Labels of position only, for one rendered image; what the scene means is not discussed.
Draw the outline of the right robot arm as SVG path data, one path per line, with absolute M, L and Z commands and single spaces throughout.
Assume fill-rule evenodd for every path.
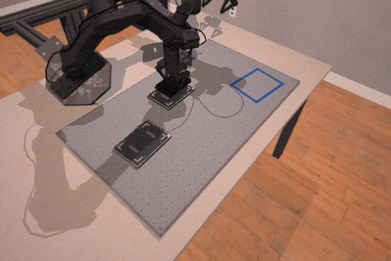
M 85 19 L 115 6 L 120 1 L 90 0 Z M 93 17 L 85 21 L 82 24 L 81 33 L 78 38 L 76 39 L 79 31 L 70 43 L 63 45 L 61 48 L 61 50 L 69 48 L 76 39 L 69 50 L 59 52 L 63 75 L 49 87 L 61 99 L 66 99 L 105 64 L 104 60 L 94 50 L 107 37 L 106 35 L 117 34 L 135 24 L 138 20 L 140 21 L 136 23 L 137 25 L 143 26 L 148 31 L 153 32 L 162 40 L 163 52 L 166 55 L 176 55 L 179 53 L 180 48 L 182 50 L 199 48 L 200 37 L 197 30 L 181 30 L 180 26 L 176 26 L 179 25 L 176 19 L 167 17 L 160 12 L 160 14 L 167 18 L 166 20 L 150 6 L 138 0 L 124 3 L 123 7 L 127 8 L 119 9 L 115 7 L 113 8 L 114 10 L 109 9 L 101 14 L 95 15 L 95 18 Z

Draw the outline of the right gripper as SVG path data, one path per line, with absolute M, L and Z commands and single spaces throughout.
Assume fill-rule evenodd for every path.
M 170 75 L 171 77 L 174 77 L 176 83 L 178 84 L 179 89 L 183 87 L 186 78 L 190 74 L 190 72 L 186 70 L 187 65 L 183 63 L 184 58 L 189 58 L 190 60 L 192 60 L 192 58 L 189 57 L 189 55 L 183 51 L 181 52 L 181 54 L 178 52 L 178 54 L 176 55 L 164 54 L 164 58 L 157 61 L 157 66 L 155 66 L 155 69 L 159 72 L 159 74 L 163 79 L 167 78 L 167 74 Z M 162 73 L 163 68 L 165 68 L 165 76 Z M 186 70 L 186 71 L 182 71 L 182 70 Z

